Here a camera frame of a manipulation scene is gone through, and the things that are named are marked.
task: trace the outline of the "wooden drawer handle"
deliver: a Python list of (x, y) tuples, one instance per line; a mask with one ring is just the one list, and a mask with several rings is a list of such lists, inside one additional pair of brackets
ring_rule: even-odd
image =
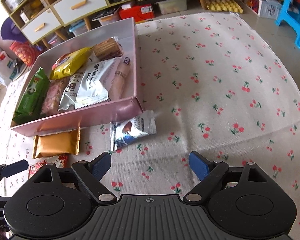
[(82, 2), (79, 2), (79, 3), (77, 3), (76, 5), (73, 5), (72, 7), (71, 7), (71, 10), (75, 10), (75, 9), (77, 9), (77, 8), (80, 8), (81, 6), (83, 6), (83, 5), (85, 5), (86, 4), (86, 0), (84, 0), (84, 1), (82, 1)]
[(34, 30), (34, 32), (38, 32), (38, 31), (42, 30), (44, 28), (44, 26), (45, 26), (45, 23), (42, 23), (38, 28), (36, 28)]

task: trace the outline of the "green snack package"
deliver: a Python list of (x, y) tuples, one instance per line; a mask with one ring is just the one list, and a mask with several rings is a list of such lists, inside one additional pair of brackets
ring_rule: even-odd
[(41, 107), (49, 89), (50, 81), (44, 70), (39, 70), (31, 78), (19, 106), (14, 112), (13, 120), (19, 125), (40, 118)]

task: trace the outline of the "clear plastic container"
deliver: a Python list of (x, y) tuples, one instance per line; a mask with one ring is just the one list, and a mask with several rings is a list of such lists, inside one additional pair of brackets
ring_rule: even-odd
[(157, 2), (157, 4), (159, 5), (162, 14), (186, 11), (187, 9), (187, 0), (167, 0)]
[(121, 20), (119, 15), (119, 8), (113, 14), (101, 17), (98, 20), (102, 26)]
[(79, 36), (80, 34), (87, 32), (88, 29), (86, 28), (84, 20), (81, 20), (76, 25), (71, 26), (69, 31), (75, 36)]
[(48, 43), (49, 43), (52, 47), (55, 47), (55, 46), (61, 44), (62, 42), (63, 42), (63, 39), (61, 39), (58, 35), (54, 35), (54, 36), (52, 37), (52, 39), (50, 39), (50, 40), (48, 41)]

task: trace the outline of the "purple object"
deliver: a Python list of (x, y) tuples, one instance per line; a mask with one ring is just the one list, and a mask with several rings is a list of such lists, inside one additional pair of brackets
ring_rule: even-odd
[(28, 41), (10, 17), (8, 17), (2, 24), (1, 37), (2, 40), (19, 41), (21, 43)]

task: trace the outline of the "silver snack package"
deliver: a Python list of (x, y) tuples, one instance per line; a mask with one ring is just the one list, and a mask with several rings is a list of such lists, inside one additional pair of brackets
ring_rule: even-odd
[(109, 90), (120, 58), (112, 58), (99, 63), (88, 63), (84, 72), (74, 108), (94, 105), (109, 99)]
[(97, 62), (100, 62), (100, 60), (94, 55), (94, 53), (91, 53), (86, 63), (76, 73), (74, 73), (71, 76), (69, 84), (66, 86), (65, 90), (63, 91), (63, 95), (61, 97), (60, 105), (58, 109), (59, 111), (68, 110), (70, 106), (73, 106), (72, 110), (74, 109), (74, 104), (77, 99), (77, 92), (79, 90), (84, 71), (88, 64), (97, 63)]
[(127, 146), (138, 138), (156, 133), (153, 110), (146, 110), (143, 114), (127, 121), (112, 122), (110, 131), (111, 151)]

